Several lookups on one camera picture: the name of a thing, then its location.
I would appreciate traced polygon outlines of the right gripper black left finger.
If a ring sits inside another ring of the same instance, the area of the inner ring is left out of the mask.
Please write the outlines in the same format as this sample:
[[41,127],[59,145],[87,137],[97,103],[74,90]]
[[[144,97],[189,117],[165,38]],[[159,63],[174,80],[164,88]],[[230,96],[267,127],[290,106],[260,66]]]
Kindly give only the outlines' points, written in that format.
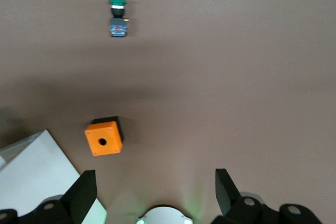
[[86,170],[59,199],[45,200],[23,216],[2,209],[1,223],[82,223],[96,197],[96,171]]

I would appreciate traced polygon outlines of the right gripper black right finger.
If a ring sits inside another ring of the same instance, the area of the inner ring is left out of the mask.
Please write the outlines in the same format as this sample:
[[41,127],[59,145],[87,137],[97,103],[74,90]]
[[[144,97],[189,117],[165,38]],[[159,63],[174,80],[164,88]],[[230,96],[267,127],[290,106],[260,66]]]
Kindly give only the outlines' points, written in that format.
[[224,168],[215,170],[215,193],[221,210],[212,223],[321,223],[307,207],[283,204],[278,211],[252,196],[242,196]]

